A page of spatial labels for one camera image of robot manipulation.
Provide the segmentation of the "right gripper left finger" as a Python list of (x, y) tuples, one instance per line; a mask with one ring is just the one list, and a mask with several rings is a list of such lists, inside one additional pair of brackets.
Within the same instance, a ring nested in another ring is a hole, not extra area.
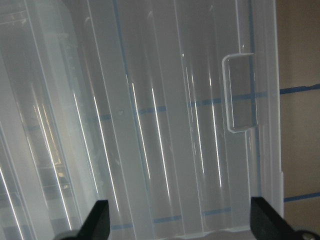
[(97, 200), (84, 221), (77, 240), (107, 240), (110, 236), (110, 211), (108, 200)]

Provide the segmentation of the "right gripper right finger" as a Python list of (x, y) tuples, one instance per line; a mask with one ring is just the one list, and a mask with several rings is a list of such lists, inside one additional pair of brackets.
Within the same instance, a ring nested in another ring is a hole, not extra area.
[(250, 230), (257, 240), (291, 240), (295, 234), (263, 197), (251, 197)]

